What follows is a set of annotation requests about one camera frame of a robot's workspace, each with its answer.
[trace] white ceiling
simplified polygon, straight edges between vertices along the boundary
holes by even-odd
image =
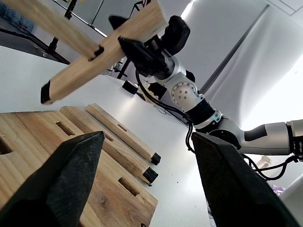
[[[294,22],[303,27],[303,1],[302,0],[265,0],[267,3],[280,9]]]

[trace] purple object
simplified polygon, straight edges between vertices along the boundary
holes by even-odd
[[[270,187],[277,196],[281,195],[285,191],[285,188],[281,188],[273,184],[271,184]]]

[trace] black cable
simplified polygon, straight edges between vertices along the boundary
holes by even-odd
[[[267,167],[267,168],[262,168],[262,169],[260,169],[260,171],[266,171],[266,170],[270,170],[270,169],[280,168],[280,167],[284,166],[285,164],[291,163],[291,162],[294,161],[295,159],[297,159],[295,156],[291,156],[291,157],[287,158],[287,159],[285,160],[284,163],[281,163],[281,164],[276,165],[276,166],[271,166],[271,167]]]
[[[248,156],[246,156],[246,155],[244,155],[244,154],[242,154],[242,156],[243,156],[244,158],[248,159],[248,161],[255,167],[255,171],[258,172],[259,175],[260,175],[261,177],[263,177],[266,181],[274,181],[274,180],[280,179],[280,178],[284,175],[284,173],[285,173],[285,171],[286,171],[286,167],[287,167],[287,165],[288,165],[290,162],[292,162],[292,161],[298,162],[296,156],[291,156],[291,157],[287,158],[286,161],[285,161],[284,163],[281,163],[281,164],[276,165],[276,166],[268,167],[268,168],[259,169],[258,166],[256,165],[256,163],[255,163],[250,157],[248,157]],[[262,173],[262,171],[270,170],[270,169],[276,169],[276,168],[279,168],[279,167],[282,167],[282,170],[281,170],[281,172],[279,173],[279,175],[276,176],[276,177],[268,177],[268,176],[266,176],[266,175],[264,175],[264,174]]]
[[[158,99],[155,99],[154,97],[152,97],[147,92],[147,90],[145,89],[145,87],[141,83],[138,70],[136,70],[135,75],[136,75],[136,79],[137,79],[137,82],[138,82],[138,86],[141,88],[142,92],[146,95],[146,97],[148,97],[151,101],[153,101],[155,104],[157,104],[158,106],[162,107],[163,109],[176,112],[176,113],[180,114],[183,118],[185,118],[187,120],[187,116],[186,116],[185,113],[183,113],[182,111],[180,111],[179,109],[177,109],[177,108],[175,108],[173,106],[164,104],[163,102],[159,101]],[[185,144],[186,144],[188,150],[190,150],[191,152],[195,153],[195,151],[192,149],[192,147],[190,146],[190,143],[189,143],[189,139],[191,137],[193,129],[194,129],[193,123],[191,121],[188,121],[188,132],[187,132],[187,135],[186,135],[186,138],[185,138]]]
[[[167,105],[167,104],[164,104],[163,102],[159,101],[158,99],[155,99],[154,97],[152,97],[145,89],[145,87],[143,86],[143,84],[141,83],[141,80],[140,80],[140,76],[139,76],[139,72],[136,70],[135,72],[135,75],[136,75],[136,79],[137,79],[137,82],[138,82],[138,85],[139,87],[141,88],[142,92],[151,100],[153,101],[155,104],[161,106],[162,108],[164,109],[167,109],[167,110],[171,110],[173,112],[176,112],[178,114],[180,114],[183,118],[187,119],[187,116],[185,113],[183,113],[182,111],[180,111],[179,109],[173,107],[173,106],[170,106],[170,105]]]

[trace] wooden board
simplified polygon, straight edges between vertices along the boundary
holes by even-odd
[[[88,105],[86,107],[86,111],[89,112],[93,117],[95,117],[106,127],[108,127],[114,134],[116,134],[121,140],[128,144],[144,159],[154,164],[159,163],[160,156],[157,153],[155,153],[142,140],[140,140],[136,135],[129,131],[125,126],[123,126],[119,121],[117,121],[114,117],[108,114],[100,106],[98,106],[97,104]]]
[[[2,113],[0,125],[0,150],[7,153],[0,155],[0,208],[62,142],[83,134],[58,111]],[[148,226],[156,205],[157,200],[102,151],[80,220],[85,227]]]
[[[41,90],[41,102],[50,104],[64,98],[121,60],[125,54],[118,41],[120,36],[146,42],[166,24],[158,1],[153,0],[100,43],[105,50],[96,59],[81,57],[53,77]]]
[[[72,49],[85,56],[95,57],[99,45],[82,34],[67,18],[49,9],[38,0],[1,0],[26,18],[38,24],[45,31],[56,36]]]
[[[105,130],[91,115],[72,106],[65,106],[60,112],[84,133],[103,131],[105,134],[103,149],[134,176],[148,184],[156,179],[158,174],[144,160]]]

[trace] white wall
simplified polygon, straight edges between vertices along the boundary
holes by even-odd
[[[261,0],[196,0],[185,21],[191,35],[177,55],[200,89],[265,7]]]
[[[302,119],[302,56],[303,29],[270,7],[206,97],[245,130]],[[271,159],[278,164],[286,157]],[[292,163],[274,183],[288,187],[301,173],[303,164]]]

